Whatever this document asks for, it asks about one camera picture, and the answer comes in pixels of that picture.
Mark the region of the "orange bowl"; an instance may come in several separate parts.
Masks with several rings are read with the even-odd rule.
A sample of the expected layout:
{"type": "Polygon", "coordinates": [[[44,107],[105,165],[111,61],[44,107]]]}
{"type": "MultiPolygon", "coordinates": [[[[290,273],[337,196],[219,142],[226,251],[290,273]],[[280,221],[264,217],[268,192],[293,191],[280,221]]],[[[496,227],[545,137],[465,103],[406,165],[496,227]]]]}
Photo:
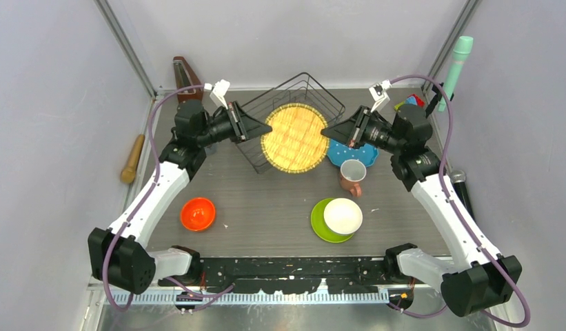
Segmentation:
{"type": "Polygon", "coordinates": [[[179,214],[181,225],[190,231],[207,230],[216,219],[215,205],[205,197],[196,197],[183,205],[179,214]]]}

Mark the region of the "pink ceramic mug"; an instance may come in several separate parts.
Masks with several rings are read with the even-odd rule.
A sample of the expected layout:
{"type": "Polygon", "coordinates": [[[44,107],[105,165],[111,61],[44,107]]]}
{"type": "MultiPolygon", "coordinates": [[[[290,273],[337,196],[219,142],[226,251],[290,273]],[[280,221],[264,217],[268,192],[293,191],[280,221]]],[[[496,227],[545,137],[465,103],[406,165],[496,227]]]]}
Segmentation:
{"type": "Polygon", "coordinates": [[[362,195],[361,181],[367,174],[365,165],[357,159],[348,159],[340,166],[340,186],[353,197],[362,195]]]}

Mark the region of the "blue polka dot plate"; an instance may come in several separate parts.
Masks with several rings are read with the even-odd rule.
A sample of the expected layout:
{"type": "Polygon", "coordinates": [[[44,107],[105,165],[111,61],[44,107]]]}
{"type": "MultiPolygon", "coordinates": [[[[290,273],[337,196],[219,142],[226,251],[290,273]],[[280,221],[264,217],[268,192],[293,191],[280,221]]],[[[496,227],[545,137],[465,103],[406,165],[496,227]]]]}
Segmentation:
{"type": "Polygon", "coordinates": [[[340,167],[347,160],[356,159],[368,168],[375,163],[379,154],[378,149],[370,144],[365,144],[360,148],[354,149],[333,139],[330,140],[330,146],[327,150],[328,159],[337,167],[340,167]]]}

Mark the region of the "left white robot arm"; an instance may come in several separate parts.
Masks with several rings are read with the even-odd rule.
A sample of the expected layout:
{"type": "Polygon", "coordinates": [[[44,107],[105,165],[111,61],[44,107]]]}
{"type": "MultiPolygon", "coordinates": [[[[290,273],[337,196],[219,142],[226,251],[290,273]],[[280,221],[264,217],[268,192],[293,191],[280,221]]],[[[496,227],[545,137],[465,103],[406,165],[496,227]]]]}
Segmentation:
{"type": "Polygon", "coordinates": [[[202,275],[200,254],[178,245],[148,252],[150,237],[174,198],[203,165],[206,147],[224,140],[243,143],[271,131],[271,126],[251,117],[235,101],[214,114],[199,100],[181,103],[172,138],[157,157],[149,181],[107,229],[95,228],[89,234],[92,276],[132,294],[141,294],[151,283],[167,277],[196,284],[202,275]]]}

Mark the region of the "yellow woven bamboo plate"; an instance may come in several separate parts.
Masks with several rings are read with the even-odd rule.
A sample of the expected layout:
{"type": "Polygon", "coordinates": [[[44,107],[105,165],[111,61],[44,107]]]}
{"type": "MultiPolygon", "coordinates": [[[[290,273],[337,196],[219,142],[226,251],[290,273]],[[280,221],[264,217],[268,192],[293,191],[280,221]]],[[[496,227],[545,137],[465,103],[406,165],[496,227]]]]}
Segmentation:
{"type": "Polygon", "coordinates": [[[277,170],[300,174],[322,162],[330,139],[321,135],[328,124],[317,111],[305,106],[280,107],[265,123],[272,131],[261,137],[261,150],[277,170]]]}

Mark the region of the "white ribbed bowl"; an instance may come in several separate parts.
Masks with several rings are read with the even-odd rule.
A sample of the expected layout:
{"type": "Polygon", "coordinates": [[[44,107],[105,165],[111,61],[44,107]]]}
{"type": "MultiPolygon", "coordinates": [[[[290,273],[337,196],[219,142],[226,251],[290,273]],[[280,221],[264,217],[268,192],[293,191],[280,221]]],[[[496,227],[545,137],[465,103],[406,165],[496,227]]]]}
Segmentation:
{"type": "Polygon", "coordinates": [[[339,235],[354,234],[363,223],[361,208],[347,198],[332,199],[324,208],[325,225],[339,235]]]}

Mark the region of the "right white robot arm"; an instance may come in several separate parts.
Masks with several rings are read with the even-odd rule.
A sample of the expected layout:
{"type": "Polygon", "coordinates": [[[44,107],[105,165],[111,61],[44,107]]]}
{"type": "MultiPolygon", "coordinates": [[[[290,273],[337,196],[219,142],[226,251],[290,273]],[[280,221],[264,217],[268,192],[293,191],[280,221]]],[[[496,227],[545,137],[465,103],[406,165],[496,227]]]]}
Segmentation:
{"type": "Polygon", "coordinates": [[[393,283],[412,277],[431,286],[456,316],[465,317],[508,302],[522,265],[515,256],[503,256],[457,201],[441,160],[426,146],[432,133],[424,110],[412,104],[401,106],[392,123],[361,106],[349,119],[321,131],[350,148],[370,144],[391,154],[393,173],[427,211],[452,262],[406,243],[386,250],[384,274],[393,283]]]}

